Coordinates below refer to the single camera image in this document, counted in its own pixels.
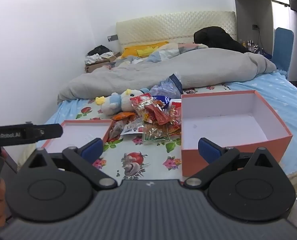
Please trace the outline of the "grey pastry snack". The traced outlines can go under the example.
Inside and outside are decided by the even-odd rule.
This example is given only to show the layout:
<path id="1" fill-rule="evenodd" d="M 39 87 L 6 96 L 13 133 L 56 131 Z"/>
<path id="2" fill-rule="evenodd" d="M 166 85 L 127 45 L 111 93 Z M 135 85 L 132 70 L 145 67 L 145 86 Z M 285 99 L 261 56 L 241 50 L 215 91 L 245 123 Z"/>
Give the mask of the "grey pastry snack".
<path id="1" fill-rule="evenodd" d="M 109 132 L 108 141 L 112 141 L 114 138 L 119 137 L 121 135 L 121 132 L 123 131 L 124 127 L 125 127 L 125 124 L 124 124 L 123 120 L 116 121 L 113 124 L 113 127 Z"/>

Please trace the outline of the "orange box lid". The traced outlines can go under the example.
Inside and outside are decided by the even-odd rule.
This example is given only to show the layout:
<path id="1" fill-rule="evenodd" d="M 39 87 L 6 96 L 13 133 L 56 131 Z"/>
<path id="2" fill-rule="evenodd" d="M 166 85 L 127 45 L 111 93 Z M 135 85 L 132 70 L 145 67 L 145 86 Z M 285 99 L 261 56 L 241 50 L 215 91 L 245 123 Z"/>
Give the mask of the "orange box lid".
<path id="1" fill-rule="evenodd" d="M 63 134 L 60 138 L 49 139 L 41 146 L 48 153 L 62 152 L 69 146 L 81 148 L 94 139 L 100 138 L 106 143 L 110 130 L 113 126 L 112 120 L 65 120 L 61 124 Z"/>

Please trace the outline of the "orange open storage box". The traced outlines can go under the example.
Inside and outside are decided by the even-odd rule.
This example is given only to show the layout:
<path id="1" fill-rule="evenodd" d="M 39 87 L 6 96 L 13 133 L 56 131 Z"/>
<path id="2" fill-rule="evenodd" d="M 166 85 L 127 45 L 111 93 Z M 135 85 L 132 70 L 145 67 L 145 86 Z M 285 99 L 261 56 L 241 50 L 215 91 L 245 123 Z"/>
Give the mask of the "orange open storage box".
<path id="1" fill-rule="evenodd" d="M 241 152 L 265 147 L 280 161 L 292 137 L 276 111 L 255 90 L 181 97 L 181 161 L 185 177 L 208 165 L 198 152 L 200 138 Z"/>

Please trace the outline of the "cream quilted headboard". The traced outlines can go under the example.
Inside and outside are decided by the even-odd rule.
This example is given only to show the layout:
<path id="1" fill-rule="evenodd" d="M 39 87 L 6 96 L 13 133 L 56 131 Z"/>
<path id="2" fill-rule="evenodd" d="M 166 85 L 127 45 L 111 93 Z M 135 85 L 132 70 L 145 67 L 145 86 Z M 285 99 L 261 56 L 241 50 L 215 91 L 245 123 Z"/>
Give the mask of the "cream quilted headboard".
<path id="1" fill-rule="evenodd" d="M 237 20 L 233 11 L 189 11 L 145 16 L 116 23 L 121 49 L 163 41 L 191 43 L 195 32 L 221 27 L 237 40 Z"/>

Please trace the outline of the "red foil tea packet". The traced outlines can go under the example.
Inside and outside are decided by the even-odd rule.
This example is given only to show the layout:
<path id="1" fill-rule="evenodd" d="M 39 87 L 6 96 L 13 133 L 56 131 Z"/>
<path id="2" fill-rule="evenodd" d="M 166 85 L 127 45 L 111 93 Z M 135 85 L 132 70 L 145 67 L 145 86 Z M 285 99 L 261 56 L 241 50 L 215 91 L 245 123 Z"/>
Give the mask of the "red foil tea packet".
<path id="1" fill-rule="evenodd" d="M 173 102 L 171 104 L 170 110 L 171 123 L 174 125 L 181 124 L 181 102 Z"/>

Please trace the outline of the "white blue plush duck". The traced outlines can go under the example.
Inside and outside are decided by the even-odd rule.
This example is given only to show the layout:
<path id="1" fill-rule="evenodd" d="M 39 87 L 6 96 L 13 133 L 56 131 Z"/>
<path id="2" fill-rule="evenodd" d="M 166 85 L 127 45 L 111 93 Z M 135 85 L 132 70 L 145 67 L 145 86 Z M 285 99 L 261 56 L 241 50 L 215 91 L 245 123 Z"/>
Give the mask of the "white blue plush duck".
<path id="1" fill-rule="evenodd" d="M 131 104 L 131 98 L 148 93 L 147 88 L 140 90 L 127 89 L 123 93 L 118 94 L 113 92 L 110 96 L 96 97 L 95 103 L 100 106 L 100 112 L 105 115 L 115 115 L 120 112 L 134 112 Z"/>

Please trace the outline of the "long red snack packet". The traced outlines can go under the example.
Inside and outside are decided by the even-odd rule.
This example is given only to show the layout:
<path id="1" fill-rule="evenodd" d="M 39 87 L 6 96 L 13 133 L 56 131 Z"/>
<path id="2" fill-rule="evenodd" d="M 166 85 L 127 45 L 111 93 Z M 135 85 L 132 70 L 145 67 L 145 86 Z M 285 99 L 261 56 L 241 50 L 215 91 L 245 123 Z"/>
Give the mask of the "long red snack packet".
<path id="1" fill-rule="evenodd" d="M 167 115 L 159 105 L 149 104 L 145 106 L 145 109 L 154 115 L 154 119 L 159 125 L 164 125 L 171 121 L 171 117 Z"/>

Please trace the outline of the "blue white snack bag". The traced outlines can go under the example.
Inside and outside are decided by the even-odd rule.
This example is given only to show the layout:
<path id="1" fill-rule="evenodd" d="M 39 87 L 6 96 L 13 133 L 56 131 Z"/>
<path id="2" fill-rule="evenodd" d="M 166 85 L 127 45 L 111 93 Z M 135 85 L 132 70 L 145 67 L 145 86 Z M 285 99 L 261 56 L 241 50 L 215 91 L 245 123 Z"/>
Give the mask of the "blue white snack bag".
<path id="1" fill-rule="evenodd" d="M 168 96 L 154 95 L 152 98 L 153 103 L 160 109 L 170 109 L 172 105 L 172 99 Z"/>

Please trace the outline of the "orange snack packet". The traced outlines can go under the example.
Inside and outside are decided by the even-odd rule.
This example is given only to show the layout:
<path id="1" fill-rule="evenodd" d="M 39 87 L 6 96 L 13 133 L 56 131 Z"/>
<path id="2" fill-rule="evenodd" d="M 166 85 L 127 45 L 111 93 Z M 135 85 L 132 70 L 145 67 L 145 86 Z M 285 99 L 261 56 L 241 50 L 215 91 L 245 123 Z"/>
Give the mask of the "orange snack packet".
<path id="1" fill-rule="evenodd" d="M 114 115 L 113 117 L 111 117 L 111 119 L 114 121 L 120 121 L 120 120 L 124 120 L 127 118 L 131 118 L 135 115 L 136 114 L 134 112 L 120 112 L 120 113 Z"/>

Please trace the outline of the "patchwork pastel quilt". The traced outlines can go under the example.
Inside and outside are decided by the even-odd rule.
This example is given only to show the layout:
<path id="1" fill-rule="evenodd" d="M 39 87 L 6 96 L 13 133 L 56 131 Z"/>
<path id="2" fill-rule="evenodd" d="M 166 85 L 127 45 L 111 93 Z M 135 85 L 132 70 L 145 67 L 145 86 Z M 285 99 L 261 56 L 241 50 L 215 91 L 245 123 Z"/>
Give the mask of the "patchwork pastel quilt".
<path id="1" fill-rule="evenodd" d="M 139 56 L 127 56 L 125 58 L 120 58 L 112 63 L 110 67 L 118 67 L 121 64 L 138 64 L 142 62 L 157 63 L 161 61 L 166 61 L 172 59 L 176 56 L 179 56 L 183 53 L 187 53 L 193 50 L 205 49 L 208 46 L 204 44 L 195 44 L 195 43 L 168 43 L 158 48 L 152 52 L 148 57 L 140 58 Z"/>

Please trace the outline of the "yellow pillow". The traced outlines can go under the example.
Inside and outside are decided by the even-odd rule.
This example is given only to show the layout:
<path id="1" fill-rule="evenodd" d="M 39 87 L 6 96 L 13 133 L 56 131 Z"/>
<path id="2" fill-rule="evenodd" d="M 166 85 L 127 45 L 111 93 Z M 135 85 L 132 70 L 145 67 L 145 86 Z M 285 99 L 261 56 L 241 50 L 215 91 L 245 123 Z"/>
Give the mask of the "yellow pillow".
<path id="1" fill-rule="evenodd" d="M 146 44 L 146 45 L 136 45 L 125 47 L 123 53 L 121 54 L 121 58 L 125 58 L 128 56 L 135 56 L 135 57 L 148 57 L 158 48 L 168 44 L 167 41 L 154 43 L 154 44 Z"/>

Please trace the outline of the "green pickled vegetable packet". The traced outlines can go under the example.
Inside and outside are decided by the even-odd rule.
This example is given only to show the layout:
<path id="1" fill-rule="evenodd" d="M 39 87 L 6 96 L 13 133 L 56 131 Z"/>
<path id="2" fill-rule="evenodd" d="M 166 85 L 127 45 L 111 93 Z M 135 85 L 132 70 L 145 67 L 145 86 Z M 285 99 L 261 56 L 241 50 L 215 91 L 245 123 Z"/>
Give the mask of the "green pickled vegetable packet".
<path id="1" fill-rule="evenodd" d="M 144 122 L 143 140 L 144 141 L 168 141 L 170 139 L 167 125 Z"/>

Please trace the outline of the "white barcode meat snack packet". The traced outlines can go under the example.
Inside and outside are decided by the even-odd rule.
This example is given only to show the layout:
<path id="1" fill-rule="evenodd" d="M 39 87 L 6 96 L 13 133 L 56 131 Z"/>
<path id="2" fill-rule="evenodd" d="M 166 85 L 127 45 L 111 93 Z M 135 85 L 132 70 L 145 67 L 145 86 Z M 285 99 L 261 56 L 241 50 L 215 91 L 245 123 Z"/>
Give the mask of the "white barcode meat snack packet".
<path id="1" fill-rule="evenodd" d="M 125 125 L 121 135 L 129 135 L 129 134 L 142 134 L 144 131 L 144 125 L 141 118 L 137 118 L 132 122 L 129 122 Z"/>

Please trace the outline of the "red top clear tofu packet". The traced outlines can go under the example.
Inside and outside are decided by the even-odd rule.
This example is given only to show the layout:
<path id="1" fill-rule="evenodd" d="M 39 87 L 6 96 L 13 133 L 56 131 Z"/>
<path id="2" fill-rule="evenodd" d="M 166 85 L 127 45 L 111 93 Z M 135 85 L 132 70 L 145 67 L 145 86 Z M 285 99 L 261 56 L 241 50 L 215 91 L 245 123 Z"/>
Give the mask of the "red top clear tofu packet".
<path id="1" fill-rule="evenodd" d="M 131 105 L 136 111 L 137 115 L 142 118 L 144 122 L 152 124 L 154 122 L 153 113 L 145 107 L 153 103 L 153 98 L 150 93 L 145 93 L 130 98 Z"/>

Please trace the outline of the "translucent blue tissue bag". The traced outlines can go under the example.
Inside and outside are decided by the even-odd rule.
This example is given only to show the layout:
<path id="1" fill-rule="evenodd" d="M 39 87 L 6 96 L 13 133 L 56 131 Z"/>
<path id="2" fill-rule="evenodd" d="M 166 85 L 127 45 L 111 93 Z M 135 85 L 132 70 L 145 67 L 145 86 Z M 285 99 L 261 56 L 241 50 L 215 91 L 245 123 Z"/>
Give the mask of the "translucent blue tissue bag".
<path id="1" fill-rule="evenodd" d="M 183 86 L 180 80 L 180 75 L 174 73 L 159 84 L 154 85 L 150 90 L 152 96 L 162 95 L 171 99 L 180 99 L 183 94 Z"/>

